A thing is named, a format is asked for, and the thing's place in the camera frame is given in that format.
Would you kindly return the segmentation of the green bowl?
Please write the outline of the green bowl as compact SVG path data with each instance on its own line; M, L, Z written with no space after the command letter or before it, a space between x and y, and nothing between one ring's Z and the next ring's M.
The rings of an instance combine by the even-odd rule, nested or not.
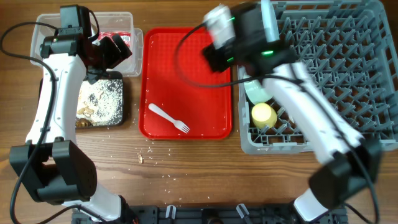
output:
M244 90L249 101L254 105L258 103L266 103L273 97L271 94L266 92L259 80L244 82Z

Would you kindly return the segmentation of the rice and food leftovers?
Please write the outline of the rice and food leftovers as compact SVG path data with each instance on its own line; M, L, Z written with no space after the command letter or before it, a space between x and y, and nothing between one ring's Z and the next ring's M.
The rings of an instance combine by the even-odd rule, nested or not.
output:
M115 126L123 121L123 80L98 80L81 84L76 111L76 128Z

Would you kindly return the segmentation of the yellow plastic cup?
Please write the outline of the yellow plastic cup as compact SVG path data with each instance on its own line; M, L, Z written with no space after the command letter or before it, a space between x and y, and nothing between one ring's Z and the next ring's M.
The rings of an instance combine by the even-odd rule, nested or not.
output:
M266 103L258 103L252 107L251 118L254 125L263 129L266 126L272 128L277 121L275 110Z

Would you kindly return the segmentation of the light blue plate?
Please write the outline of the light blue plate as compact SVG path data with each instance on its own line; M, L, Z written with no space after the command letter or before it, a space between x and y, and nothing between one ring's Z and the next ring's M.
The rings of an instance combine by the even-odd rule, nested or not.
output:
M274 8L270 0L261 0L262 22L268 42L279 40L279 30Z

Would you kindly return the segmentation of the pink plastic fork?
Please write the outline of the pink plastic fork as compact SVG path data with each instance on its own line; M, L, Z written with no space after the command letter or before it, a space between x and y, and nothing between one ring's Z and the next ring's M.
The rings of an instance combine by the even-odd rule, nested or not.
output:
M173 119L170 115L168 115L164 110L159 108L157 105L151 103L148 105L148 108L153 111L155 114L163 117L167 121L171 122L178 130L187 134L190 131L190 128L181 120Z

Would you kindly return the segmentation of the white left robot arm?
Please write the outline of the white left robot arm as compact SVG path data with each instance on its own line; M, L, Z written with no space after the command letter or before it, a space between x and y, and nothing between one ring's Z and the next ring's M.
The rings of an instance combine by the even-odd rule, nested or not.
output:
M38 63L44 70L34 123L9 162L36 202L77 209L103 223L138 223L126 200L98 183L93 161L76 143L75 118L84 80L97 81L128 58L119 35L99 39L89 24L65 24L46 37Z

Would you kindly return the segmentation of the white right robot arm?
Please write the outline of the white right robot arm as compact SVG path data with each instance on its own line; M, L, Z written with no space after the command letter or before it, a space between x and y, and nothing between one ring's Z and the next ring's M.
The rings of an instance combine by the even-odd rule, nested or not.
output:
M293 202L302 221L319 220L363 189L376 196L380 142L364 138L315 86L305 64L280 40L269 1L219 5L204 16L202 27L212 39L202 52L211 69L244 67L249 79L262 82L312 144L321 168Z

